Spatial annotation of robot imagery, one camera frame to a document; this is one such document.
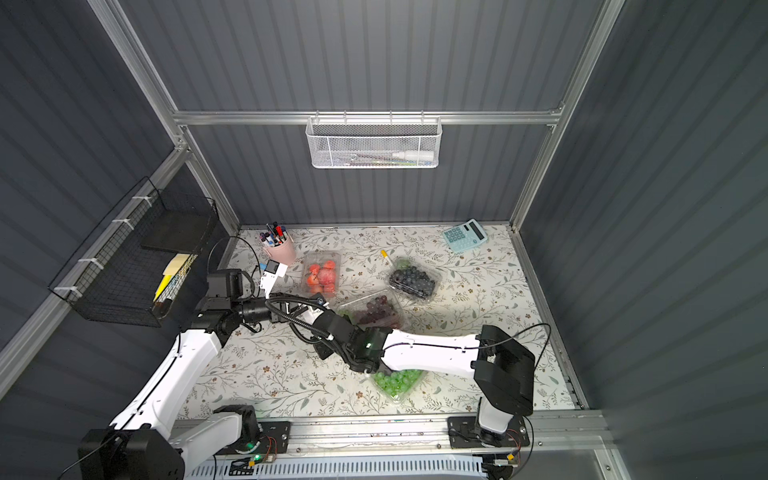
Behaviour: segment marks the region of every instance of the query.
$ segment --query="calculator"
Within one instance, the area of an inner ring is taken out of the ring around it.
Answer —
[[[445,237],[445,241],[448,242],[451,250],[456,253],[480,247],[488,241],[488,235],[485,234],[485,230],[480,227],[480,223],[477,223],[477,220],[474,218],[467,223],[462,223],[457,227],[446,230],[442,235]]]

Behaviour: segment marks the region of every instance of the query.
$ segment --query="pen holder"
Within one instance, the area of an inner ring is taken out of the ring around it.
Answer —
[[[296,261],[296,249],[293,248],[293,238],[290,235],[282,244],[277,247],[264,247],[264,251],[276,262],[290,265]]]

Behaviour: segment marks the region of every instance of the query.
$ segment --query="gray corrugated wall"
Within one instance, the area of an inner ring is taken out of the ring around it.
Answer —
[[[557,108],[600,0],[121,4],[181,110]],[[544,126],[447,126],[435,170],[325,171],[303,127],[191,127],[241,223],[507,220]]]
[[[444,127],[437,168],[312,167],[304,127],[190,130],[243,224],[508,220],[545,125]]]
[[[173,144],[85,2],[0,2],[0,347]]]
[[[522,236],[633,478],[768,467],[768,2],[628,2]]]
[[[599,0],[123,0],[181,110],[556,108]]]
[[[168,190],[200,195],[182,167]],[[0,401],[0,476],[55,478],[77,460],[89,429],[105,428],[139,393],[205,294],[207,251],[227,232],[214,229],[160,329],[90,322],[70,313]],[[216,249],[216,266],[226,246]],[[67,478],[79,478],[73,468]]]
[[[70,253],[173,144],[81,1],[0,2],[0,111],[4,346]],[[184,167],[171,187],[197,184]],[[195,268],[174,312],[181,319],[204,294],[204,266]],[[0,476],[55,478],[83,434],[107,425],[149,379],[174,324],[68,315],[0,401]]]

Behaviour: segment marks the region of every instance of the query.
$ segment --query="table surface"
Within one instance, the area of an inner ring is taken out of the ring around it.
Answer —
[[[312,228],[292,230],[299,259],[274,291],[298,293],[304,253],[341,253],[338,296],[331,307],[383,288],[390,258],[411,257],[442,275],[435,298],[417,303],[398,296],[409,317],[409,331],[459,336],[478,333],[483,324],[512,334],[540,322],[536,305],[520,269],[505,225],[483,225],[488,242],[474,250],[453,253],[442,237],[447,227]],[[240,235],[259,258],[258,230]],[[251,271],[253,253],[238,242],[230,268]],[[545,343],[543,328],[518,340],[538,356]],[[197,380],[180,419],[208,417],[232,403],[253,405],[260,418],[319,415],[388,415],[396,413],[474,412],[480,389],[471,379],[428,372],[406,399],[396,405],[379,394],[362,373],[350,371],[334,355],[322,361],[313,348],[298,340],[286,324],[264,323],[261,333],[240,327]],[[562,372],[547,346],[535,374],[534,409],[573,409]]]

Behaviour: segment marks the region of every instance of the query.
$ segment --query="plastic fruit container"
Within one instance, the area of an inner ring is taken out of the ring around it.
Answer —
[[[339,252],[310,252],[304,256],[302,291],[307,296],[322,293],[326,299],[336,296],[339,286]]]
[[[336,308],[336,313],[347,315],[349,321],[361,329],[383,326],[402,330],[406,327],[400,303],[389,288],[344,303]]]
[[[402,370],[389,375],[378,372],[369,376],[375,388],[396,404],[406,399],[423,377],[423,370]]]
[[[440,273],[435,270],[400,257],[392,262],[387,282],[415,300],[428,302],[435,296],[441,279]]]

